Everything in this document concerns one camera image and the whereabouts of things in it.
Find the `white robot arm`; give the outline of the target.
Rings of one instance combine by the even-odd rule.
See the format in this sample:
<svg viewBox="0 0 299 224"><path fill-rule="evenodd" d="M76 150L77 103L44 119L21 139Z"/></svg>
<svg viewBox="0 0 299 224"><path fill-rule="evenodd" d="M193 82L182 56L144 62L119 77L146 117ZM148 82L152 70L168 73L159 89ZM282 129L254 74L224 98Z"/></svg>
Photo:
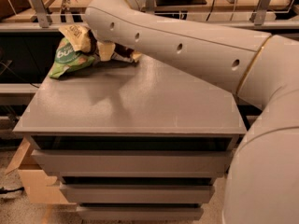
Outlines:
<svg viewBox="0 0 299 224"><path fill-rule="evenodd" d="M94 36L212 83L261 115L227 176L223 224L299 224L299 44L280 35L142 12L145 0L92 0Z"/></svg>

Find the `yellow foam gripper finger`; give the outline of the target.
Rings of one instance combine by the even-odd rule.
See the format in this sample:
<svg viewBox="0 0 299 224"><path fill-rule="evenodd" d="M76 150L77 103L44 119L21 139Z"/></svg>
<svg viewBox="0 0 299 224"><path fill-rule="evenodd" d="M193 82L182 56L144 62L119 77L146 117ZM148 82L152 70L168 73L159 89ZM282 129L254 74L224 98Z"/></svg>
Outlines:
<svg viewBox="0 0 299 224"><path fill-rule="evenodd" d="M97 47L98 47L100 60L102 62L109 61L114 53L115 44L112 42L105 42L105 43L98 42Z"/></svg>

